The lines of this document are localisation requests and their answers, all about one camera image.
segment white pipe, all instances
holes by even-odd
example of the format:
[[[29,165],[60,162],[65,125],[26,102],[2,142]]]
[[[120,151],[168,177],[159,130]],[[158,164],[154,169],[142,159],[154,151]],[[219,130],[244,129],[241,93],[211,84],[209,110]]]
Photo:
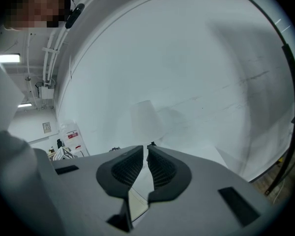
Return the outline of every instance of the white pipe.
[[[62,27],[62,29],[61,29],[58,37],[57,37],[57,40],[56,40],[56,43],[55,43],[55,46],[54,46],[54,50],[58,50],[58,46],[60,44],[60,41],[62,40],[62,36],[63,36],[65,30],[66,30],[66,28]],[[51,58],[50,58],[49,67],[48,67],[48,76],[47,76],[48,81],[50,80],[50,74],[51,74],[51,69],[52,69],[53,63],[54,63],[55,55],[56,54],[53,53],[51,55]]]
[[[60,42],[60,44],[59,44],[58,51],[60,51],[60,48],[61,48],[61,46],[62,46],[62,44],[63,44],[65,38],[67,37],[69,31],[70,31],[70,29],[67,29],[67,30],[65,31],[65,33],[64,33],[64,35],[63,35],[63,37],[62,37],[62,40],[61,40],[61,42]],[[52,64],[52,67],[51,67],[51,72],[50,72],[50,78],[49,78],[49,76],[48,76],[48,78],[49,78],[49,79],[48,79],[48,80],[49,80],[49,83],[48,83],[48,84],[49,84],[49,85],[50,85],[50,83],[51,83],[51,78],[52,78],[52,76],[53,76],[53,71],[54,71],[54,68],[55,68],[55,64],[56,64],[57,57],[58,57],[58,54],[56,54],[55,59],[54,59],[54,61],[53,61],[53,64]]]
[[[29,86],[30,86],[30,90],[31,90],[31,94],[33,96],[33,99],[34,99],[34,102],[35,102],[35,106],[36,108],[38,108],[37,106],[37,103],[36,103],[36,99],[35,99],[35,96],[34,96],[34,92],[33,92],[33,87],[31,85],[31,79],[30,79],[30,57],[29,57],[29,54],[30,54],[30,32],[28,34],[28,46],[27,46],[27,66],[28,66],[28,73],[29,73]]]
[[[47,43],[47,48],[51,47],[51,44],[54,40],[54,37],[56,35],[58,28],[54,28],[53,31],[50,34],[48,43]],[[46,68],[47,68],[47,62],[48,62],[48,52],[45,53],[45,58],[44,58],[44,67],[43,67],[43,82],[46,81]]]

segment black cable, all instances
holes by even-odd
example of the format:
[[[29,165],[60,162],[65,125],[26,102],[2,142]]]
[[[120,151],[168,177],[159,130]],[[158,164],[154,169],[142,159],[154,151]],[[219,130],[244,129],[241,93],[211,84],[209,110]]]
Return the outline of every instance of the black cable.
[[[286,171],[285,174],[282,176],[282,178],[281,178],[280,181],[278,182],[278,185],[284,180],[284,178],[287,177],[287,175],[291,172],[291,170],[293,169],[294,166],[295,166],[295,162],[294,162],[294,164],[292,164],[292,166],[288,169],[288,171]]]
[[[18,40],[16,40],[16,41],[14,42],[14,44],[11,45],[8,49],[6,49],[3,53],[5,53],[5,52],[7,52],[8,50],[10,50],[13,46],[17,45],[18,43],[19,43]]]
[[[292,51],[290,49],[290,46],[286,43],[286,40],[282,36],[282,34],[279,31],[278,27],[271,20],[271,18],[266,14],[266,12],[255,1],[253,1],[253,0],[248,0],[248,1],[250,1],[266,17],[266,19],[270,22],[270,24],[272,25],[272,27],[274,28],[276,33],[279,35],[279,37],[280,37],[280,39],[281,39],[281,41],[283,43],[282,49],[283,49],[283,52],[285,54],[286,60],[288,62],[289,68],[290,68],[290,72],[291,72],[291,76],[292,76],[292,82],[293,82],[293,89],[294,89],[294,99],[295,99],[295,59],[294,59],[293,53],[292,53]],[[293,127],[291,143],[290,143],[288,152],[286,154],[285,161],[283,162],[281,170],[279,171],[279,173],[277,174],[277,176],[273,180],[272,184],[266,190],[265,195],[268,196],[271,193],[271,191],[279,183],[280,179],[282,178],[284,172],[286,171],[286,169],[287,169],[287,167],[288,167],[288,165],[290,163],[290,160],[291,160],[291,158],[293,156],[294,150],[295,150],[295,122],[294,122],[294,127]]]
[[[39,81],[39,82],[37,82],[37,83],[35,84],[35,87],[37,88],[37,95],[39,96],[39,90],[38,90],[38,86],[37,86],[38,83],[41,83],[41,86],[44,85],[44,83],[42,83],[42,82]]]

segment electrical box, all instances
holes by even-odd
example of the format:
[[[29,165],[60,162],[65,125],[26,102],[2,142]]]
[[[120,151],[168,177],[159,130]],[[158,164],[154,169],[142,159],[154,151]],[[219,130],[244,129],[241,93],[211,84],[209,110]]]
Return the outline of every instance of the electrical box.
[[[43,123],[43,129],[45,134],[50,133],[51,132],[50,122]]]
[[[41,99],[53,99],[54,98],[54,89],[48,87],[38,87],[38,98]]]

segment floor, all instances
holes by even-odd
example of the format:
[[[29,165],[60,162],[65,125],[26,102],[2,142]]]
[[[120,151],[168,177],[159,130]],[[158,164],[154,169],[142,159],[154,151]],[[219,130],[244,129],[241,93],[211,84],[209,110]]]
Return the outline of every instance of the floor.
[[[295,152],[293,154],[293,157],[290,161],[290,164],[288,166],[288,169],[295,163]],[[282,162],[278,162],[272,168],[264,174],[261,178],[254,181],[252,184],[253,186],[261,193],[265,193],[267,188],[271,185],[274,178],[280,171],[282,166]],[[292,193],[293,187],[295,185],[295,165],[292,168],[291,172],[286,176],[284,181],[282,181],[278,186],[275,187],[275,189],[267,196],[267,199],[272,204],[278,204],[282,202],[283,200],[286,200]]]

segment red sign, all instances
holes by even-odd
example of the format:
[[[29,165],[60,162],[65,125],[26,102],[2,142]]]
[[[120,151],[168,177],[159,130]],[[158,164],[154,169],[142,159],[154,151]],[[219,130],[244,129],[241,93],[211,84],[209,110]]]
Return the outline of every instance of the red sign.
[[[72,135],[68,135],[68,138],[71,139],[71,138],[76,137],[78,135],[79,135],[78,133],[73,133]]]

